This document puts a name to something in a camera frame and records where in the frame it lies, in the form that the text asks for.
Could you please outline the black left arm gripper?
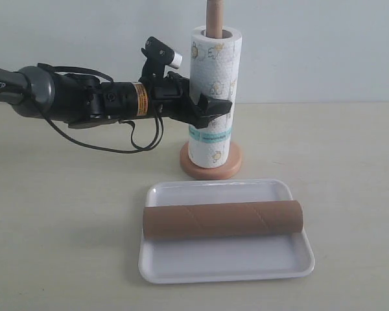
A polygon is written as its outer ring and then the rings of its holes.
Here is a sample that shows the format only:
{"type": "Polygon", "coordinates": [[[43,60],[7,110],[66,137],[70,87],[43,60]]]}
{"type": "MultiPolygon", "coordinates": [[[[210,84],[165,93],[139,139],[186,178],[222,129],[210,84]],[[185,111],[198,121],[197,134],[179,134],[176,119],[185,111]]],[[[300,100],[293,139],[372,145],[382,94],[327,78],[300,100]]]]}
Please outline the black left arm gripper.
{"type": "Polygon", "coordinates": [[[189,96],[189,79],[171,71],[163,78],[144,77],[144,87],[148,95],[147,117],[168,117],[197,129],[207,128],[232,108],[231,100],[204,94],[195,103],[189,96]]]}

